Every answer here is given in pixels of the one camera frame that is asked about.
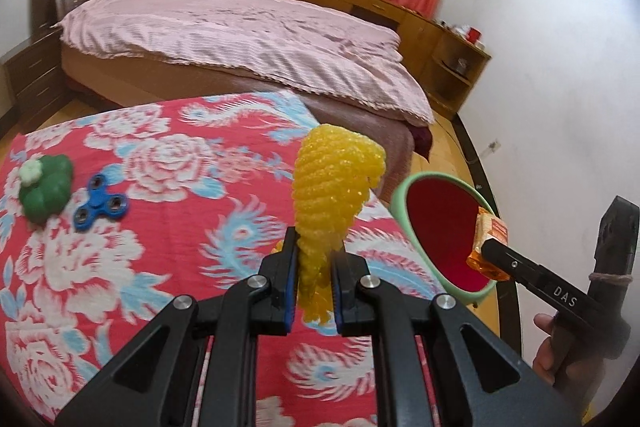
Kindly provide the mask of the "person's right hand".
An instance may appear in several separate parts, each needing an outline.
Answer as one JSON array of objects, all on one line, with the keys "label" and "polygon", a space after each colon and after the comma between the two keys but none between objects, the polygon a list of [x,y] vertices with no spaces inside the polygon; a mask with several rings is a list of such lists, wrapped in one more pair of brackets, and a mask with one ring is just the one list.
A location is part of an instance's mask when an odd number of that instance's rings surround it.
[{"label": "person's right hand", "polygon": [[[554,318],[545,313],[534,316],[534,324],[548,337],[540,344],[533,361],[534,372],[548,384],[555,383],[555,356],[552,348],[551,334]],[[579,360],[566,369],[566,376],[572,383],[584,383],[589,387],[599,387],[604,376],[604,361],[598,357]]]}]

